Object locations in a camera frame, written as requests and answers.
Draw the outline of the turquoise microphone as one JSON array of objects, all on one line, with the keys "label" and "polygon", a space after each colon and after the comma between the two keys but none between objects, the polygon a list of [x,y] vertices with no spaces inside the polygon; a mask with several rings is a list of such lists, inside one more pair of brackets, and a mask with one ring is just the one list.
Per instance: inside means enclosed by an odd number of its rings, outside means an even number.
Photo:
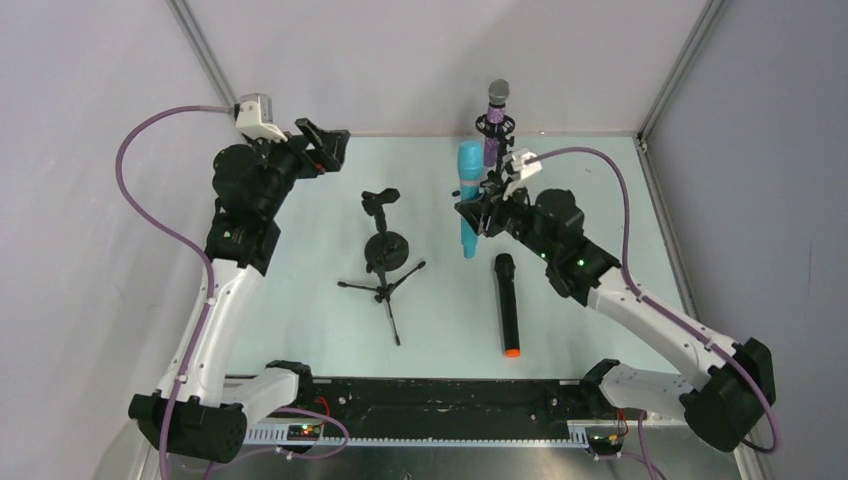
[{"label": "turquoise microphone", "polygon": [[[457,154],[457,172],[460,181],[459,198],[461,201],[474,200],[479,195],[480,181],[484,171],[483,147],[475,140],[465,140],[459,144]],[[465,259],[475,256],[477,234],[467,220],[461,218],[460,243]]]}]

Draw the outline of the black tripod shock-mount stand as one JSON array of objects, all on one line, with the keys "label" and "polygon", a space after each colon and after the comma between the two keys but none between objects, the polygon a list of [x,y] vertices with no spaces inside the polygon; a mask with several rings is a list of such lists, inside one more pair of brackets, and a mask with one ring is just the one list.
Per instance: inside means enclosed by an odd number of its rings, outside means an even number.
[{"label": "black tripod shock-mount stand", "polygon": [[491,121],[489,116],[484,114],[476,119],[475,128],[484,137],[484,169],[501,169],[502,159],[514,145],[514,120],[508,115],[501,115],[496,121]]}]

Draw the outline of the purple glitter microphone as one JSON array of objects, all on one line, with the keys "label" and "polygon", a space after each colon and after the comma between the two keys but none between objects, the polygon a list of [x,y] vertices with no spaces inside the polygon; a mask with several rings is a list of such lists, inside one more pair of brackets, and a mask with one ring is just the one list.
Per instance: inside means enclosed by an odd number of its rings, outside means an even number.
[{"label": "purple glitter microphone", "polygon": [[488,87],[488,109],[486,122],[490,126],[489,134],[486,135],[484,143],[483,160],[484,166],[493,169],[500,158],[500,127],[505,116],[505,105],[510,95],[510,85],[505,79],[497,79]]}]

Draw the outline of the black round-base mic stand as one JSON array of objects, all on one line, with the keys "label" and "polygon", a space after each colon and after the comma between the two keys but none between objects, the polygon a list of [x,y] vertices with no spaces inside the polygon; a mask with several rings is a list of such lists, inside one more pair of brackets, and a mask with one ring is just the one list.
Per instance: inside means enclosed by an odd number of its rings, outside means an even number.
[{"label": "black round-base mic stand", "polygon": [[402,235],[388,230],[384,206],[395,203],[400,198],[400,192],[395,188],[386,188],[380,193],[363,191],[361,197],[362,207],[374,219],[377,229],[364,248],[366,272],[399,269],[408,259],[409,245]]}]

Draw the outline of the black small tripod stand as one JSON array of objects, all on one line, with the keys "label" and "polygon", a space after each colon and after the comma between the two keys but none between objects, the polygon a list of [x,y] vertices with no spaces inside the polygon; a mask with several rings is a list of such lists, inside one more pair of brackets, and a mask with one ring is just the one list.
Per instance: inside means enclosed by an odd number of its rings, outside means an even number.
[{"label": "black small tripod stand", "polygon": [[369,286],[365,286],[365,285],[352,284],[352,283],[348,283],[348,282],[345,282],[345,281],[338,281],[336,283],[336,285],[340,288],[352,288],[352,289],[359,289],[359,290],[365,290],[365,291],[373,292],[374,293],[374,300],[378,304],[380,304],[380,303],[385,304],[385,306],[387,308],[387,312],[388,312],[388,318],[389,318],[389,321],[390,321],[390,326],[391,326],[391,329],[392,329],[392,334],[393,334],[393,338],[394,338],[394,341],[395,341],[395,345],[400,346],[401,345],[401,339],[400,339],[400,335],[399,335],[399,332],[398,332],[398,329],[397,329],[397,326],[396,326],[396,321],[395,321],[394,313],[393,313],[392,306],[391,306],[391,296],[394,293],[394,291],[400,285],[402,285],[410,276],[412,276],[414,273],[422,270],[426,265],[427,265],[426,261],[420,261],[414,268],[412,268],[409,272],[407,272],[405,275],[403,275],[396,282],[388,282],[387,277],[386,277],[386,270],[383,267],[375,267],[371,264],[367,264],[366,265],[366,272],[367,273],[373,273],[377,276],[377,278],[380,282],[379,286],[369,287]]}]

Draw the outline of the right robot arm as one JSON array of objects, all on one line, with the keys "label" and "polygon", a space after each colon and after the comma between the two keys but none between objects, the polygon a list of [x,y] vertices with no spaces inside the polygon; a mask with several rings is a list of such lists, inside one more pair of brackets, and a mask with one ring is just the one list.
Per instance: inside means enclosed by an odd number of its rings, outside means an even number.
[{"label": "right robot arm", "polygon": [[562,298],[617,322],[667,360],[682,384],[668,381],[620,395],[603,375],[598,389],[615,407],[677,414],[706,444],[723,452],[745,446],[761,421],[776,422],[771,350],[751,337],[739,342],[655,298],[616,258],[584,232],[584,212],[569,190],[547,189],[534,201],[514,182],[485,182],[480,193],[454,206],[472,231],[506,233],[544,261],[545,275]]}]

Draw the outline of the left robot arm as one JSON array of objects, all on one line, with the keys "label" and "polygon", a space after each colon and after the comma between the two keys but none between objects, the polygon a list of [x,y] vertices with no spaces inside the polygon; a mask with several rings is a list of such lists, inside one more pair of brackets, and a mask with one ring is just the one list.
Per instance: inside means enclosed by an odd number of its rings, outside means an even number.
[{"label": "left robot arm", "polygon": [[232,391],[228,361],[243,310],[266,277],[281,230],[274,218],[296,181],[342,168],[351,134],[324,130],[307,118],[287,140],[248,139],[213,160],[215,213],[203,248],[198,298],[165,376],[128,408],[160,458],[176,454],[226,464],[248,429],[295,402],[307,366],[271,361]]}]

